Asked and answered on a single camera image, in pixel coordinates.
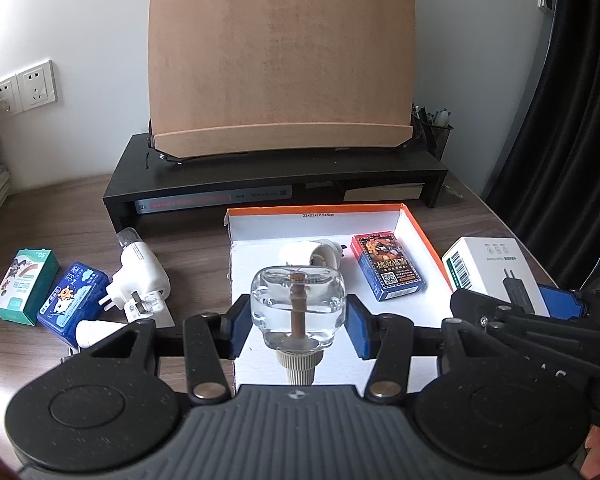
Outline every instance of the white box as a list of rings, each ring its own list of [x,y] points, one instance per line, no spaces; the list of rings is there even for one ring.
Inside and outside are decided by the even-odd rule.
[[[515,238],[462,237],[442,257],[453,290],[468,288],[549,316]]]
[[[372,314],[392,312],[409,317],[417,326],[439,327],[451,317],[451,286],[443,264],[410,211],[402,204],[280,206],[229,209],[226,216],[231,238],[230,278],[232,301],[249,293],[254,275],[264,267],[284,265],[280,249],[293,240],[329,238],[346,245],[340,272],[347,293],[357,295]],[[426,286],[408,296],[376,301],[349,245],[353,235],[391,231],[408,252]],[[356,355],[344,327],[315,370],[314,384],[355,384],[363,393],[375,361]],[[286,384],[284,368],[275,352],[252,327],[242,354],[235,360],[235,385]],[[412,359],[409,391],[421,390],[437,376],[436,359]]]

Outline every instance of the green box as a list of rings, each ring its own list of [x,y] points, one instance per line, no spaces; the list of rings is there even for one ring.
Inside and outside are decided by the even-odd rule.
[[[0,283],[0,318],[35,325],[58,268],[48,249],[18,251]]]

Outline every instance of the brown wick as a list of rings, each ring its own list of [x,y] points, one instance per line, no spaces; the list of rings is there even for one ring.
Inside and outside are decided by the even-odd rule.
[[[303,338],[306,335],[306,291],[304,290],[304,272],[292,272],[291,279],[291,337]]]

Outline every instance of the black monitor stand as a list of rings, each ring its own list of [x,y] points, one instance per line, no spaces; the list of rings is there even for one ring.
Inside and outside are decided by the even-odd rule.
[[[348,189],[421,182],[420,199],[433,207],[447,171],[417,140],[394,149],[232,153],[182,164],[160,158],[147,140],[148,134],[131,137],[102,198],[116,231],[136,224],[136,201],[161,198],[169,203],[186,195],[191,202],[196,200],[191,194],[210,192],[225,192],[225,203],[233,206],[337,204],[343,202]],[[263,188],[263,196],[271,189],[290,196],[263,201],[254,188]],[[246,189],[253,200],[232,201],[237,190]],[[217,196],[199,197],[199,206],[204,206],[205,200],[210,201],[209,206],[218,205]]]

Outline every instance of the pen holder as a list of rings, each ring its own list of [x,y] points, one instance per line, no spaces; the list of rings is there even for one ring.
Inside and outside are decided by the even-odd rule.
[[[423,139],[427,144],[427,151],[437,160],[442,158],[445,151],[446,140],[449,138],[449,132],[453,126],[432,126],[432,124],[423,123],[420,118],[411,114],[411,127],[413,128],[413,138]]]

